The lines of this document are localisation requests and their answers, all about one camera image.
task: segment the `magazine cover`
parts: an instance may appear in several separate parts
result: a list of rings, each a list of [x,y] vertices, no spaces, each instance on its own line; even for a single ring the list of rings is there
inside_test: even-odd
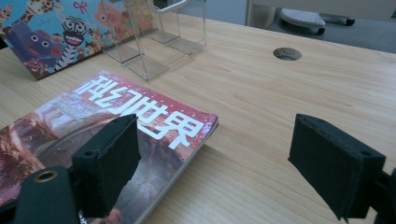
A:
[[[218,126],[198,111],[125,77],[102,71],[0,131],[0,212],[16,202],[23,179],[71,156],[109,121],[138,116],[141,161],[107,218],[87,223],[140,223]]]

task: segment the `clear acrylic stand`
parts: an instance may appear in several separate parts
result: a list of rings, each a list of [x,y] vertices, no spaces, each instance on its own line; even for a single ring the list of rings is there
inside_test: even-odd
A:
[[[187,62],[184,59],[205,47],[205,0],[168,0],[163,8],[156,7],[152,0],[123,3],[134,36],[120,38],[117,27],[113,28],[115,47],[105,53],[143,79],[151,80]],[[152,21],[149,29],[146,21]]]

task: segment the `wooden table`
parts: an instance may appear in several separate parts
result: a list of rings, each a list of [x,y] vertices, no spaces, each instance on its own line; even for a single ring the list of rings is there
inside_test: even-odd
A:
[[[303,57],[282,61],[274,49]],[[147,223],[338,223],[288,162],[294,118],[325,119],[396,167],[396,55],[207,21],[207,47],[150,82],[106,55],[34,81],[0,50],[0,128],[100,70],[219,115],[219,127]],[[375,212],[350,223],[373,223]]]

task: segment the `colorful book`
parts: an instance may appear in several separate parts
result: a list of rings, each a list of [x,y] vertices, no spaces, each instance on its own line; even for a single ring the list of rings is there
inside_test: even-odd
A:
[[[146,0],[128,1],[135,30],[152,28]],[[122,0],[2,0],[0,37],[36,79],[134,37]]]
[[[0,212],[16,202],[26,176],[70,167],[75,151],[109,121],[129,114],[138,116],[142,160],[108,218],[144,221],[217,128],[218,117],[107,71],[0,131]]]

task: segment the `round hole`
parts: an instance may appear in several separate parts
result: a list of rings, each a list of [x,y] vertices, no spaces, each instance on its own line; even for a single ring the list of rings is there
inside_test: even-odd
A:
[[[279,48],[274,50],[274,56],[283,61],[297,61],[303,57],[303,54],[297,49]]]
[[[361,154],[364,156],[371,156],[371,153],[367,151],[361,151]]]
[[[57,171],[46,171],[46,172],[43,172],[43,173],[37,175],[35,177],[35,182],[44,183],[44,182],[47,182],[47,181],[55,178],[56,175],[58,175]]]
[[[84,153],[84,155],[85,156],[93,156],[93,152],[92,151],[86,151],[85,153]]]

